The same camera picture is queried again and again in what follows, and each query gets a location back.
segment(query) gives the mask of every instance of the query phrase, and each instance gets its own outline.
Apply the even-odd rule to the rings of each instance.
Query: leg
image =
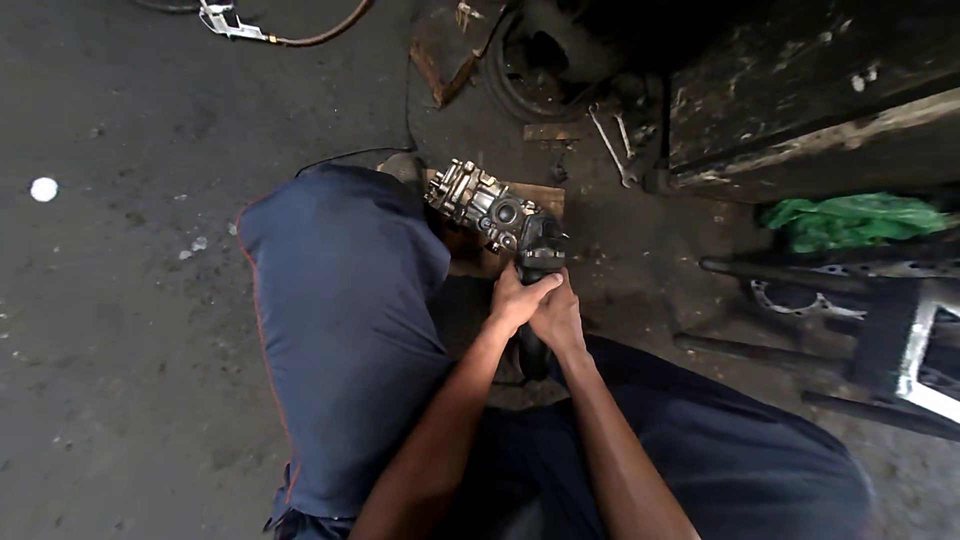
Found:
[[[869,482],[831,435],[643,351],[596,336],[587,344],[702,537],[859,537]],[[468,479],[521,479],[540,490],[544,537],[604,537],[570,400],[489,411],[475,453]]]
[[[869,481],[805,419],[599,337],[588,347],[694,526],[711,538],[855,538]]]
[[[393,177],[307,170],[238,221],[292,456],[287,508],[356,516],[447,372],[426,301],[449,253]]]

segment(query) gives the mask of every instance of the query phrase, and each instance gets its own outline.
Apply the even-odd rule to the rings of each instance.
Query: hose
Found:
[[[367,8],[372,4],[372,0],[360,0],[360,4],[357,5],[356,9],[353,10],[353,13],[347,16],[344,20],[340,21],[340,24],[334,26],[330,30],[319,34],[313,37],[305,37],[304,39],[288,39],[286,37],[276,37],[276,42],[286,45],[288,47],[309,47],[310,45],[317,45],[323,43],[332,37],[336,37],[341,34],[344,30],[353,26],[353,23],[360,18]]]

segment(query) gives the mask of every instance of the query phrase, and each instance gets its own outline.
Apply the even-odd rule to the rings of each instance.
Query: white paint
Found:
[[[49,203],[57,196],[57,181],[42,177],[34,180],[30,186],[30,196],[41,203]]]

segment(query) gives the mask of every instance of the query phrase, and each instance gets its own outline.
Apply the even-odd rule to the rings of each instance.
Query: dark clothing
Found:
[[[427,310],[449,253],[422,212],[389,175],[321,166],[239,219],[293,450],[272,521],[290,537],[346,537],[453,363]],[[637,349],[599,337],[588,348],[705,540],[849,539],[863,528],[867,480],[825,431]],[[569,400],[484,415],[437,536],[505,533],[605,536]]]

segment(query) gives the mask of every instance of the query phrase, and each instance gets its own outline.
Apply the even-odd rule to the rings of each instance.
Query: spanner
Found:
[[[616,125],[620,127],[620,136],[623,137],[623,147],[627,149],[627,160],[632,160],[636,156],[630,139],[627,137],[627,125],[623,123],[623,112],[618,112],[613,116],[616,118]]]
[[[613,158],[613,162],[616,163],[617,170],[620,171],[620,183],[624,187],[630,187],[628,181],[632,180],[636,182],[636,175],[627,169],[623,168],[623,165],[620,163],[620,158],[616,156],[616,152],[613,151],[613,145],[610,144],[610,140],[607,138],[607,133],[603,131],[603,126],[600,125],[600,121],[597,120],[596,112],[599,109],[597,104],[593,104],[587,108],[587,111],[590,113],[590,119],[593,120],[593,124],[597,127],[597,131],[600,132],[600,136],[603,138],[604,144],[607,145],[607,150],[610,151],[610,156]]]

